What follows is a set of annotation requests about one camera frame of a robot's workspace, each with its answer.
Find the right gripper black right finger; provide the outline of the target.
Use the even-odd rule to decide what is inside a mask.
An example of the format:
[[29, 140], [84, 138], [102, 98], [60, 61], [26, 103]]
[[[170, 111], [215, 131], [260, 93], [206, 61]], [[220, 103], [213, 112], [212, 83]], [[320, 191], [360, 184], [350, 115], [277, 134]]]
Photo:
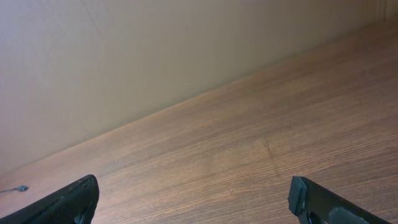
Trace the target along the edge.
[[302, 176], [292, 177], [288, 203], [300, 224], [390, 224]]

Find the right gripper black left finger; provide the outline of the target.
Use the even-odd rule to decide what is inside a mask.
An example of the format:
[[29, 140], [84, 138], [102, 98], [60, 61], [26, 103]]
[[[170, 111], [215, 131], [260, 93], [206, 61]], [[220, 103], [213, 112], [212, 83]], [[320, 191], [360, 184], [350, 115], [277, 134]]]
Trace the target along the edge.
[[86, 175], [1, 218], [1, 224], [90, 224], [99, 201], [98, 181]]

